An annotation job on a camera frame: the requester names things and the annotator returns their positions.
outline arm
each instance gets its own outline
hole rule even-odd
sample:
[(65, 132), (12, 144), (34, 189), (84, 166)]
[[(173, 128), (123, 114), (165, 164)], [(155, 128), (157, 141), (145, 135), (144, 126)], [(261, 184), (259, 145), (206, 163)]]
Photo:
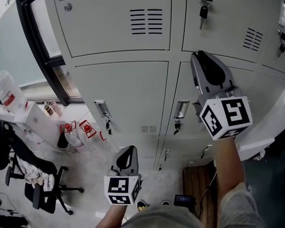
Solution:
[(112, 205), (96, 228), (119, 228), (126, 209), (126, 205)]
[(218, 140), (216, 142), (215, 159), (220, 195), (223, 197), (240, 182), (244, 182), (245, 180), (244, 168), (233, 138)]

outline white cloth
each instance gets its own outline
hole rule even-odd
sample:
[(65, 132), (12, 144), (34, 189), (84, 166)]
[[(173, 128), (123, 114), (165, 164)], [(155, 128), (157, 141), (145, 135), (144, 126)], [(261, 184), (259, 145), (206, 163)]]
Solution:
[(55, 178), (52, 174), (48, 175), (38, 169), (36, 166), (23, 161), (17, 156), (17, 160), (21, 170), (25, 175), (25, 182), (32, 184), (35, 188), (35, 184), (43, 185), (43, 191), (52, 191), (54, 187)]

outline locker vent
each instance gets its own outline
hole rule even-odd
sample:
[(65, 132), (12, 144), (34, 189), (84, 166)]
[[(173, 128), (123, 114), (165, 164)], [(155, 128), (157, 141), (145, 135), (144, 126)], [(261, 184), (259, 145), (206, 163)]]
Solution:
[(201, 129), (201, 132), (207, 132), (207, 127), (204, 126), (204, 127)]
[(263, 34), (255, 31), (254, 29), (248, 28), (244, 39), (243, 47), (258, 51), (261, 45)]
[(156, 126), (142, 126), (142, 133), (156, 133)]
[(162, 9), (130, 10), (132, 35), (162, 34)]

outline window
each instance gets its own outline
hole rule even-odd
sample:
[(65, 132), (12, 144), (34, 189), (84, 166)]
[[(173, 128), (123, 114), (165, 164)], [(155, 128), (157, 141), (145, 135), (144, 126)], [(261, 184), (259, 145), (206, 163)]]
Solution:
[(0, 0), (0, 71), (7, 70), (29, 100), (83, 103), (67, 71), (45, 0)]

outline gray sleeve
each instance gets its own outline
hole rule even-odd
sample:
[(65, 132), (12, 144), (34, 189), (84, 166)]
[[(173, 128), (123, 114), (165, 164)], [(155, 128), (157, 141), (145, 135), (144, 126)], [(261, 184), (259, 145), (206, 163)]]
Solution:
[(228, 192), (221, 201), (221, 228), (263, 228), (256, 203), (243, 182)]

